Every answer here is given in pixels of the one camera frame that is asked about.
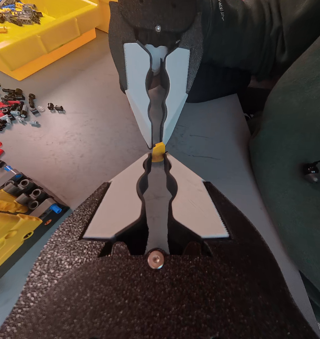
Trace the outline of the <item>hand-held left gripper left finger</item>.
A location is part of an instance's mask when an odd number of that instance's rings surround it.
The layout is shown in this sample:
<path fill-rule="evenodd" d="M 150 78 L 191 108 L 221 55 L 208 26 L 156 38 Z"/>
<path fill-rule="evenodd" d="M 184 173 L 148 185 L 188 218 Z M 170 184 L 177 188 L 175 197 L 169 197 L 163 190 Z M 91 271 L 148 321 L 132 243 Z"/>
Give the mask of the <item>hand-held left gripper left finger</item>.
<path fill-rule="evenodd" d="M 149 228 L 144 193 L 148 189 L 151 154 L 145 154 L 107 184 L 103 197 L 82 232 L 83 240 L 102 241 L 108 249 L 123 242 L 131 254 L 144 254 Z"/>

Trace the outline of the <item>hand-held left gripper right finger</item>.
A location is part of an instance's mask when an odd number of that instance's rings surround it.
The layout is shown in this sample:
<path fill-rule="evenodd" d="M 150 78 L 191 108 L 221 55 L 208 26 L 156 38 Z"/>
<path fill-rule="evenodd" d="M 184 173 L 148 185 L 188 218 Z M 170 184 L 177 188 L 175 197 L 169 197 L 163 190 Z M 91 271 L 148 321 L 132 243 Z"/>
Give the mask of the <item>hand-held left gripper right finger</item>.
<path fill-rule="evenodd" d="M 170 154 L 164 155 L 170 252 L 184 252 L 190 242 L 229 239 L 229 232 L 208 193 L 206 182 Z"/>

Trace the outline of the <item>yellow bin with small parts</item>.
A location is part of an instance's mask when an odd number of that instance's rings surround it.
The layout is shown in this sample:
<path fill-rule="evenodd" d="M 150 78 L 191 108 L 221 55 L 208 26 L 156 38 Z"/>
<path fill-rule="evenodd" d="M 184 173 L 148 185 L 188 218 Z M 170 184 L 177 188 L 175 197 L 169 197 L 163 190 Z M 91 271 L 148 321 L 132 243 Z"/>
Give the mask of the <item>yellow bin with small parts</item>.
<path fill-rule="evenodd" d="M 4 23 L 0 33 L 0 71 L 19 81 L 96 38 L 97 1 L 22 1 L 42 12 L 40 24 Z"/>

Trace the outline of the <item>empty yellow storage bin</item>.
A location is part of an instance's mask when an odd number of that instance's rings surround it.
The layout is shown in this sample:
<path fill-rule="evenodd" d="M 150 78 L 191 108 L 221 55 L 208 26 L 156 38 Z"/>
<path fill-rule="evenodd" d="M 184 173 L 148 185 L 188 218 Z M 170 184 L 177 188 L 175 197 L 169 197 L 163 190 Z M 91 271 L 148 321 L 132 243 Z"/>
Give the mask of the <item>empty yellow storage bin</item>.
<path fill-rule="evenodd" d="M 108 33 L 110 23 L 110 2 L 118 2 L 118 0 L 91 0 L 97 4 L 99 22 L 96 26 L 97 29 Z"/>

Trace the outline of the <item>small yellow lego subassembly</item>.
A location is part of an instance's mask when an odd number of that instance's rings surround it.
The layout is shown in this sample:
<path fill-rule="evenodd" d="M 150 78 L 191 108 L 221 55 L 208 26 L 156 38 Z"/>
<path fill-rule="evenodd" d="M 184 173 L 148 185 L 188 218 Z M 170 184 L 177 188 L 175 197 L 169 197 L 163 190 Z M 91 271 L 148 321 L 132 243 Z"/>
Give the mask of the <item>small yellow lego subassembly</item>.
<path fill-rule="evenodd" d="M 156 143 L 152 150 L 152 163 L 162 162 L 165 152 L 165 144 L 163 142 Z"/>

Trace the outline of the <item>yellow black lego model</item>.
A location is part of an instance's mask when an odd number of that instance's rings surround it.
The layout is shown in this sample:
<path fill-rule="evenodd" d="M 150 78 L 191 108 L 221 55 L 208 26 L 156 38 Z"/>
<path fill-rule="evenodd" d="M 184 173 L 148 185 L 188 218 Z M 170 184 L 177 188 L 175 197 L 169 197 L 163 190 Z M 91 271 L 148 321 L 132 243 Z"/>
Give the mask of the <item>yellow black lego model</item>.
<path fill-rule="evenodd" d="M 0 279 L 68 211 L 48 189 L 6 166 L 0 176 Z"/>

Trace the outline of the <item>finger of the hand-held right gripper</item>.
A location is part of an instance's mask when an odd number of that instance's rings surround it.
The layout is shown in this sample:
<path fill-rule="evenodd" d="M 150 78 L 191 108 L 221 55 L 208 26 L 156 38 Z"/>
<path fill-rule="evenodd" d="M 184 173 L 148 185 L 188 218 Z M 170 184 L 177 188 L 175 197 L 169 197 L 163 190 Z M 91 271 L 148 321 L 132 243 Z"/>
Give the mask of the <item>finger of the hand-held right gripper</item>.
<path fill-rule="evenodd" d="M 167 90 L 163 101 L 160 138 L 164 144 L 167 144 L 171 138 L 188 96 L 189 61 L 189 49 L 175 49 L 166 55 L 163 62 Z"/>
<path fill-rule="evenodd" d="M 125 43 L 124 46 L 127 95 L 131 110 L 148 149 L 153 147 L 153 125 L 149 117 L 150 98 L 148 79 L 152 72 L 152 57 L 140 43 Z"/>

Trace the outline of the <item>heap of lego parts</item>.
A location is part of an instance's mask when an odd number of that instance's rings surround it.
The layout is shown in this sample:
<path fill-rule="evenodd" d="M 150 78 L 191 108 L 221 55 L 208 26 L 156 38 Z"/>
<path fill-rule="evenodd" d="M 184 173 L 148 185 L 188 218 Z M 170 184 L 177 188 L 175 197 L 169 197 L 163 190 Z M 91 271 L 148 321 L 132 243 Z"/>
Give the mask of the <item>heap of lego parts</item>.
<path fill-rule="evenodd" d="M 0 23 L 5 22 L 22 27 L 23 25 L 40 24 L 43 13 L 34 3 L 23 1 L 1 0 Z"/>

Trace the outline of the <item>pile of small lego pins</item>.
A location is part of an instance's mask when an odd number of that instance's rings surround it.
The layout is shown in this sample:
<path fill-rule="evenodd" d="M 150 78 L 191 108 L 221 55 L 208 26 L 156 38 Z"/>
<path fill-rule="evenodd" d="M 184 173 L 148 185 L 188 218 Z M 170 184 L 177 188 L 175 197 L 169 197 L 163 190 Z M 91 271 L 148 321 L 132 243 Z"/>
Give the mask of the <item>pile of small lego pins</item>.
<path fill-rule="evenodd" d="M 44 97 L 21 88 L 0 87 L 0 168 L 55 166 L 62 135 L 69 124 L 70 109 L 60 100 Z"/>

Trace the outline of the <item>person's green sweatshirt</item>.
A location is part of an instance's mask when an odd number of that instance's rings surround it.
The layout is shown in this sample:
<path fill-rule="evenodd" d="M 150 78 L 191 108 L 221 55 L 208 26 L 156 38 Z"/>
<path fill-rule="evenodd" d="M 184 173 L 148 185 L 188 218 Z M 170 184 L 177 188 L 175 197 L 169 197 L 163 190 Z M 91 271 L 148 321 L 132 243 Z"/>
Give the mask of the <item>person's green sweatshirt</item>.
<path fill-rule="evenodd" d="M 320 164 L 316 183 L 302 172 L 320 159 L 320 36 L 270 92 L 250 156 L 281 241 L 320 305 Z"/>

